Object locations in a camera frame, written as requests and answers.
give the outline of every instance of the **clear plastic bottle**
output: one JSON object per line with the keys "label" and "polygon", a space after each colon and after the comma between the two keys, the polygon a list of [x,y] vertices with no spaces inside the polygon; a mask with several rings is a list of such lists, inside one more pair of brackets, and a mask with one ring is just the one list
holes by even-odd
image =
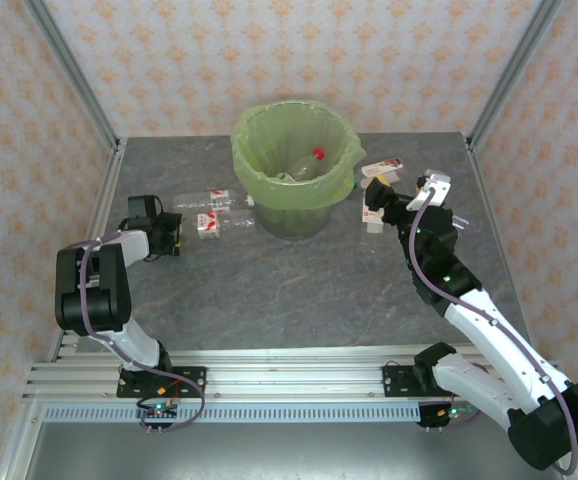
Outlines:
{"label": "clear plastic bottle", "polygon": [[256,225],[256,216],[253,210],[205,212],[194,215],[190,218],[190,222],[195,233],[189,236],[206,240],[252,232]]}
{"label": "clear plastic bottle", "polygon": [[183,215],[204,212],[240,210],[254,206],[251,195],[235,190],[209,190],[176,195],[172,200],[173,210]]}
{"label": "clear plastic bottle", "polygon": [[279,173],[276,178],[291,183],[311,180],[316,174],[318,162],[323,158],[325,153],[319,148],[314,148],[309,155],[292,162],[287,171]]}

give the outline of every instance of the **trash can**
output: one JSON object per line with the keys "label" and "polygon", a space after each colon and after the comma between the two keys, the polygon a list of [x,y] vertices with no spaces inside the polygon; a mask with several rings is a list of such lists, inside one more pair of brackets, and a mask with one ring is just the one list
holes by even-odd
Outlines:
{"label": "trash can", "polygon": [[[332,206],[353,189],[353,167],[366,153],[351,125],[322,103],[289,100],[245,110],[231,135],[233,166],[255,202],[259,223],[274,235],[307,238],[322,229]],[[325,156],[316,177],[276,178],[314,148]]]}

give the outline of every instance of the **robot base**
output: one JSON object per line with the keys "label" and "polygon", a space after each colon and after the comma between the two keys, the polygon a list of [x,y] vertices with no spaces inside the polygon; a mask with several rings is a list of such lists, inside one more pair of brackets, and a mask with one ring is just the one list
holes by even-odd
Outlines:
{"label": "robot base", "polygon": [[[171,373],[182,375],[198,384],[202,391],[207,383],[205,367],[171,367]],[[118,380],[118,398],[200,398],[195,388],[176,380],[153,373],[130,372],[122,369]]]}
{"label": "robot base", "polygon": [[451,392],[431,385],[422,386],[410,365],[385,365],[382,367],[382,386],[385,397],[450,397]]}

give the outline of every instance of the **orange floral pattern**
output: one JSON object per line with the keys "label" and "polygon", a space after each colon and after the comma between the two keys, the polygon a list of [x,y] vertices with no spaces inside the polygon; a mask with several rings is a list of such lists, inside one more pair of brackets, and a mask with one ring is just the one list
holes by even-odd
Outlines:
{"label": "orange floral pattern", "polygon": [[23,2],[1,0],[0,455],[56,331],[56,251],[85,233],[107,158]]}
{"label": "orange floral pattern", "polygon": [[578,0],[565,2],[478,152],[542,353],[578,380]]}
{"label": "orange floral pattern", "polygon": [[539,3],[48,0],[120,136],[230,134],[292,97],[359,132],[469,133]]}

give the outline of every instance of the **marble tabletop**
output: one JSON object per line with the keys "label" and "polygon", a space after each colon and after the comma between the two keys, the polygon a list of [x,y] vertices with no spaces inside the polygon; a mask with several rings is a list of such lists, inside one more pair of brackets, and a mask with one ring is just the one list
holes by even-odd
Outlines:
{"label": "marble tabletop", "polygon": [[[452,178],[446,199],[469,227],[458,257],[479,277],[499,309],[526,333],[480,190],[459,133],[360,135],[367,158],[400,157],[397,192],[412,194],[427,168]],[[127,214],[127,197],[242,190],[228,137],[128,140],[107,230]],[[423,344],[466,338],[416,295],[396,230],[362,232],[362,191],[337,204],[312,238],[287,241],[257,227],[196,242],[180,257],[128,271],[133,316],[169,350]],[[79,350],[97,350],[81,342]]]}

